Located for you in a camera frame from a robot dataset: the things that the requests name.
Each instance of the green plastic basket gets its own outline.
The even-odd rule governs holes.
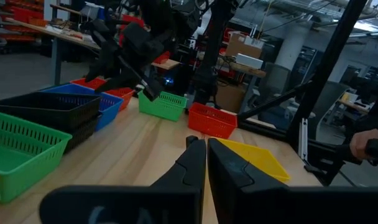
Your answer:
[[[53,171],[70,139],[70,134],[0,113],[0,202],[10,202]]]
[[[143,90],[138,93],[139,111],[161,118],[178,121],[183,109],[187,105],[187,99],[171,93],[161,92],[160,96],[150,102]]]

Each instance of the person's hand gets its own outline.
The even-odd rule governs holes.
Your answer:
[[[369,156],[366,154],[366,145],[370,139],[378,139],[377,129],[356,133],[350,143],[352,155],[360,160],[368,159]]]

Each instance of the table leg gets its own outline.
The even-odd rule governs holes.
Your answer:
[[[51,73],[52,73],[52,85],[60,84],[60,67],[62,62],[60,59],[60,47],[62,41],[59,38],[54,37],[52,43],[52,58],[51,58]]]
[[[334,115],[337,113],[339,106],[340,106],[340,103],[336,102],[336,104],[333,107],[333,110],[331,110],[331,113],[327,118],[327,124],[328,125],[331,125],[331,122],[333,122]]]
[[[254,85],[256,84],[256,81],[257,81],[257,77],[255,75],[252,75],[251,81],[250,81],[249,85],[247,86],[246,94],[244,95],[243,101],[241,103],[239,113],[243,113],[246,110],[247,102],[250,100],[250,98],[253,94],[252,89],[253,89]]]

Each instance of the black plastic basket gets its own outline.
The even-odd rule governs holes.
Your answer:
[[[94,118],[88,120],[84,124],[82,124],[80,127],[78,127],[76,130],[70,132],[73,137],[68,142],[65,152],[69,153],[71,150],[76,148],[79,144],[83,143],[85,140],[87,140],[91,135],[95,132],[96,125],[98,124],[98,121],[102,114],[96,115]]]
[[[98,114],[100,96],[35,92],[0,100],[0,112],[66,133]]]

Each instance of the blue plastic basket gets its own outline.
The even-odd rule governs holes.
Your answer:
[[[79,86],[76,84],[67,84],[62,86],[52,87],[43,92],[49,93],[71,93],[71,94],[87,94],[87,95],[100,95],[102,97],[99,104],[99,112],[102,113],[102,117],[99,119],[96,125],[95,131],[99,131],[116,118],[119,112],[119,107],[123,102],[123,99],[112,96],[107,93],[95,93],[94,90]]]

